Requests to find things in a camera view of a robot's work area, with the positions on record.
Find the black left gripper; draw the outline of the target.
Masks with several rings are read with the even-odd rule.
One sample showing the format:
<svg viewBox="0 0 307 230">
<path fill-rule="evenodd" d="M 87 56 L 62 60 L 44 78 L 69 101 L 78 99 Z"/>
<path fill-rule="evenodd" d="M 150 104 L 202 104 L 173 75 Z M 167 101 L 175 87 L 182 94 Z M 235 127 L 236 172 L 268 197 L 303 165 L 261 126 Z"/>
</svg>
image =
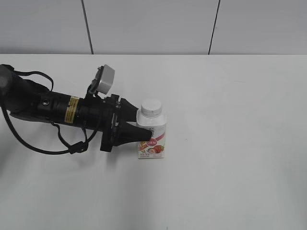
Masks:
<svg viewBox="0 0 307 230">
<path fill-rule="evenodd" d="M 149 141 L 152 138 L 150 130 L 127 123 L 136 122 L 138 110 L 125 98 L 119 101 L 119 95 L 116 94 L 103 100 L 101 151 L 111 152 L 114 146 Z M 118 116 L 127 122 L 118 124 Z"/>
</svg>

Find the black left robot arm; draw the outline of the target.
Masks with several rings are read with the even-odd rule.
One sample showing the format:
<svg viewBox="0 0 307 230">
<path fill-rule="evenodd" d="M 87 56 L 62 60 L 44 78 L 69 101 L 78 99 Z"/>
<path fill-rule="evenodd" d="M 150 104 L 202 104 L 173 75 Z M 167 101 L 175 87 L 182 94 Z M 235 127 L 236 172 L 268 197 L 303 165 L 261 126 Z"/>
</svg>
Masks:
<svg viewBox="0 0 307 230">
<path fill-rule="evenodd" d="M 10 65 L 2 64 L 0 67 L 0 106 L 3 116 L 15 138 L 30 150 L 49 154 L 49 151 L 36 148 L 24 140 L 14 128 L 12 117 L 48 123 L 54 127 L 78 127 L 83 132 L 91 130 L 92 134 L 85 136 L 84 141 L 75 144 L 63 141 L 66 153 L 70 154 L 87 151 L 98 132 L 102 133 L 100 149 L 105 152 L 110 152 L 115 146 L 151 139 L 150 130 L 135 126 L 137 107 L 116 94 L 100 97 L 100 94 L 108 93 L 114 81 L 115 71 L 110 66 L 98 68 L 84 98 L 54 92 L 30 80 L 30 75 L 31 72 L 16 71 Z"/>
</svg>

